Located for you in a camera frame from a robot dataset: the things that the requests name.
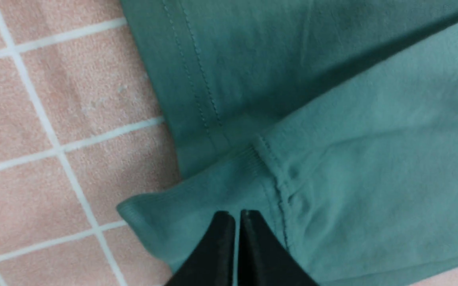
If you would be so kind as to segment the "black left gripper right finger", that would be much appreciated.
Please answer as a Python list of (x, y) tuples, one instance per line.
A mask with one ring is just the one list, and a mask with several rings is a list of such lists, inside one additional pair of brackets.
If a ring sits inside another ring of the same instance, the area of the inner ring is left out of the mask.
[(239, 286), (316, 286), (281, 245), (256, 210), (242, 210), (238, 250)]

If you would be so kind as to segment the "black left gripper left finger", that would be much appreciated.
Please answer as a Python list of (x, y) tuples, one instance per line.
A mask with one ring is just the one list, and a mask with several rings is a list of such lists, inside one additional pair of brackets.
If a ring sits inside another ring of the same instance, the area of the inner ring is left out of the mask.
[(236, 222), (229, 212), (214, 214), (205, 235), (167, 286), (231, 286)]

